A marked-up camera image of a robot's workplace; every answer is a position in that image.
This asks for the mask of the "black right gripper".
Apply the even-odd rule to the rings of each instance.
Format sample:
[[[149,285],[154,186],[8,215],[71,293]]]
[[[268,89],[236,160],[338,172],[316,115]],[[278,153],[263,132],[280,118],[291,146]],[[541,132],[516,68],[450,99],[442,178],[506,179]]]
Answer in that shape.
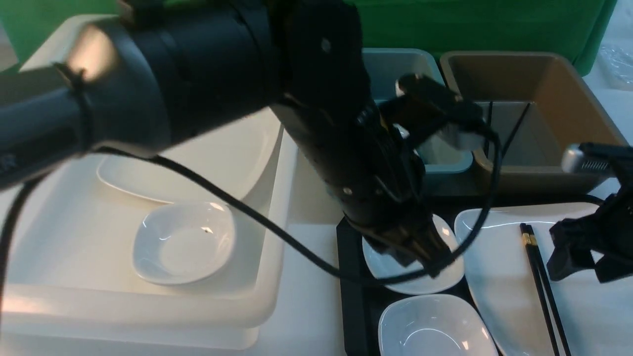
[[[632,275],[633,265],[633,149],[599,143],[580,143],[580,149],[606,158],[620,184],[594,213],[565,218],[549,232],[554,250],[547,262],[551,281],[593,270],[601,283]]]

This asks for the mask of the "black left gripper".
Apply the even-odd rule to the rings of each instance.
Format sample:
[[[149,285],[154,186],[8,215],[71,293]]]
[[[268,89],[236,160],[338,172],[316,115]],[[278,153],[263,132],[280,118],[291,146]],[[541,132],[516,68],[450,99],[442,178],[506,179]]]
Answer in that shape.
[[[404,152],[372,100],[355,114],[328,115],[291,99],[272,110],[355,230],[402,267],[421,263],[430,277],[442,272],[452,251],[421,199],[421,160]]]

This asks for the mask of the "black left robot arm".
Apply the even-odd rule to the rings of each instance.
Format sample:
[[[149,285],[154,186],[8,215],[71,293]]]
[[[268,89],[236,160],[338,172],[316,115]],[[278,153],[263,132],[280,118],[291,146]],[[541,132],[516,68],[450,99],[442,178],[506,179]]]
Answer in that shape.
[[[451,250],[422,197],[414,153],[445,123],[394,123],[427,108],[399,97],[376,106],[362,58],[358,10],[343,0],[177,4],[122,0],[117,17],[89,23],[68,58],[1,79],[1,189],[22,185],[4,226],[6,253],[26,199],[64,162],[89,153],[139,158],[177,172],[265,226],[309,261],[324,262],[201,175],[160,153],[271,108],[357,231],[423,269],[384,284],[436,276]]]

